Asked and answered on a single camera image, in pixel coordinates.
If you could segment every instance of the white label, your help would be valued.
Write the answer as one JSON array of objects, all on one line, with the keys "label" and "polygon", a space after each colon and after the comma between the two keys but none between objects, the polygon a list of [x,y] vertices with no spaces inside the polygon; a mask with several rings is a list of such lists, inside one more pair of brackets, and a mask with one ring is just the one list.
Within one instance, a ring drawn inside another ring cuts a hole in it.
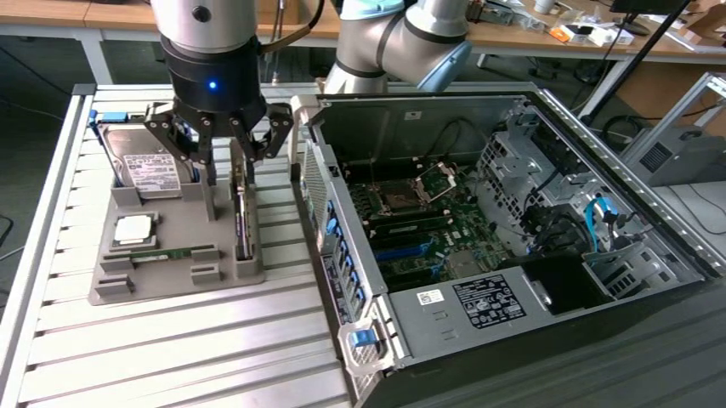
[{"label": "white label", "polygon": [[416,296],[419,297],[421,306],[429,303],[443,302],[443,294],[437,289],[435,291],[416,293]]},{"label": "white label", "polygon": [[126,155],[125,168],[140,192],[179,190],[179,174],[173,156]]}]

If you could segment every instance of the hard drive label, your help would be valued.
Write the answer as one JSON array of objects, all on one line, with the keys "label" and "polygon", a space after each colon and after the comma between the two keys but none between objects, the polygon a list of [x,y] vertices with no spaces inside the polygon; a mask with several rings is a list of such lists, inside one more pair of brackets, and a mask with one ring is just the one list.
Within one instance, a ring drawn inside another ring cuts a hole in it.
[{"label": "hard drive label", "polygon": [[172,155],[125,155],[124,162],[138,192],[179,190],[179,174]]},{"label": "hard drive label", "polygon": [[477,329],[525,316],[524,309],[501,275],[453,285],[468,321]]}]

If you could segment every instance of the electronic equipment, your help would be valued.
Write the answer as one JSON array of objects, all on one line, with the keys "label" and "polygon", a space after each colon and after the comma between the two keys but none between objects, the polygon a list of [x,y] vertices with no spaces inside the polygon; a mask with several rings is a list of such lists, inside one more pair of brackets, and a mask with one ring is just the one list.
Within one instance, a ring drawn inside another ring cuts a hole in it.
[{"label": "electronic equipment", "polygon": [[300,205],[356,406],[610,336],[726,273],[533,85],[299,104]]},{"label": "electronic equipment", "polygon": [[626,18],[615,20],[618,25],[632,35],[647,36],[650,30],[635,22],[638,14],[670,14],[682,3],[682,0],[614,0],[610,12],[626,13]]}]

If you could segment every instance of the blue pcie slot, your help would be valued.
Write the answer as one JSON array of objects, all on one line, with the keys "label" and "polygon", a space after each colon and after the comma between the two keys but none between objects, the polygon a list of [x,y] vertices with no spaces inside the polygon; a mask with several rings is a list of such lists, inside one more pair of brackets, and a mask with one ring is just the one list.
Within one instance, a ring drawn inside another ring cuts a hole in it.
[{"label": "blue pcie slot", "polygon": [[433,244],[433,238],[431,238],[431,241],[424,244],[411,246],[407,248],[392,249],[389,251],[377,252],[375,254],[375,260],[379,262],[383,262],[383,261],[392,261],[392,260],[403,259],[403,258],[421,257],[423,255],[425,255],[428,248],[431,247],[431,244]]}]

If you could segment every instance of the gray cable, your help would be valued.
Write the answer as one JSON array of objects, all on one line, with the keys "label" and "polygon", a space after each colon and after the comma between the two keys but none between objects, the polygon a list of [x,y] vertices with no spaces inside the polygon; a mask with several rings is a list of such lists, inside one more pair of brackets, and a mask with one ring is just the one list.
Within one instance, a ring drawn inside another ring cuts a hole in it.
[{"label": "gray cable", "polygon": [[48,113],[48,112],[45,112],[45,111],[42,111],[42,110],[37,110],[37,109],[33,109],[33,108],[28,108],[28,107],[25,107],[25,106],[22,106],[22,105],[18,105],[18,104],[10,102],[10,101],[6,100],[6,99],[0,98],[0,103],[6,104],[8,106],[10,106],[10,107],[13,107],[13,108],[21,109],[22,111],[28,111],[28,112],[32,112],[32,113],[37,113],[38,115],[44,115],[44,116],[46,116],[46,117],[52,117],[53,119],[57,119],[60,122],[64,121],[64,118],[62,118],[62,117],[56,116],[56,115],[53,115],[52,113]]},{"label": "gray cable", "polygon": [[0,257],[0,262],[2,262],[6,258],[9,258],[12,255],[14,255],[16,253],[18,253],[20,251],[22,251],[25,249],[25,246],[21,246],[20,248],[16,248],[13,249],[12,251],[9,251],[8,253],[5,253],[1,257]]}]

